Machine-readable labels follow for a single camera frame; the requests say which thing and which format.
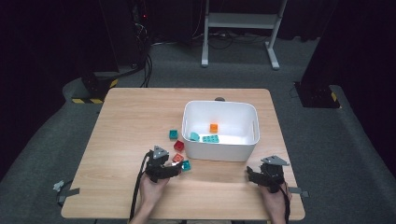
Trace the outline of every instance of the wooden table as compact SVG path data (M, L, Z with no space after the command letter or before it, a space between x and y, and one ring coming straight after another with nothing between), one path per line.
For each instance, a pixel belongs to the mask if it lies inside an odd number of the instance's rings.
M259 172L261 158L277 155L290 162L284 166L286 181L291 187L297 184L270 92L263 89L110 90L71 186L80 192L66 199L63 217L129 218L145 154L157 145L169 151L171 160L176 151L169 131L177 129L182 139L186 103L218 96L256 107L260 142L246 162L190 159L191 170L170 180L151 218L268 219L257 185L248 182L246 166ZM292 198L290 209L290 220L304 218L298 195Z

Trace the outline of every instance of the yellow black tape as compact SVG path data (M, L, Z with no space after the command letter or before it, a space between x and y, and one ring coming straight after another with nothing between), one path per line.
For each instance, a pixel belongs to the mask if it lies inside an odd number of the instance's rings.
M74 98L72 99L75 104L102 104L104 102L103 99L91 98L91 99L80 99Z
M119 80L118 79L114 79L114 81L112 81L111 84L110 84L110 89L115 87L117 85L117 83L119 83Z
M337 96L335 95L334 92L332 92L332 100L335 101L335 102L337 101Z
M119 82L118 79L114 79L110 83L108 88L109 89L114 88L117 85L118 82ZM90 97L87 97L87 98L81 98L81 97L73 98L72 97L72 102L75 103L75 104L97 104L97 105L99 105L99 104L102 104L104 101L105 101L105 97L103 99L90 98Z

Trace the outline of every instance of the toy block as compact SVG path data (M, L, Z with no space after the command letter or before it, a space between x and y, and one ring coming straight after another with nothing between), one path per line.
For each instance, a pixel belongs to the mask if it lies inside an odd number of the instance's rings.
M181 171L189 171L191 169L189 161L183 161L183 165L181 166Z
M183 161L184 160L184 157L182 156L182 155L180 155L180 154L176 154L175 155L175 157L172 159L172 161L174 161L174 162L181 162L181 161Z
M218 131L219 131L218 124L210 124L210 129L209 129L210 133L217 133Z
M216 134L209 135L209 136L203 137L202 141L206 142L206 143L218 143L219 142L219 137Z
M198 133L191 133L190 140L198 142L199 141L199 134Z
M169 131L169 138L170 139L177 139L177 130Z
M177 140L174 144L174 149L179 152L182 152L184 149L184 143Z

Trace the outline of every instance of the red block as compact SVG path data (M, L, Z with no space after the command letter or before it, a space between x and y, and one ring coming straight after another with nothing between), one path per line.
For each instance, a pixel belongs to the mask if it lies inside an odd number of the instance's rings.
M177 140L174 144L174 149L179 152L182 152L184 149L184 143Z
M172 159L173 162L181 162L184 160L184 157L180 154L176 154L175 157Z

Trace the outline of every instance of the white metal frame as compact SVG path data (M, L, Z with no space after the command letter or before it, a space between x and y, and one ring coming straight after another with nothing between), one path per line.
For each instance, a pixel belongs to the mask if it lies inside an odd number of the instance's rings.
M202 67L208 67L209 48L208 36L209 27L229 27L229 28L256 28L272 29L269 42L265 42L265 48L274 70L279 69L279 63L274 52L276 35L282 22L283 12L285 11L288 0L281 0L281 6L277 14L239 14L239 13L209 13L209 0L206 0L205 7L205 29L204 44L202 49Z

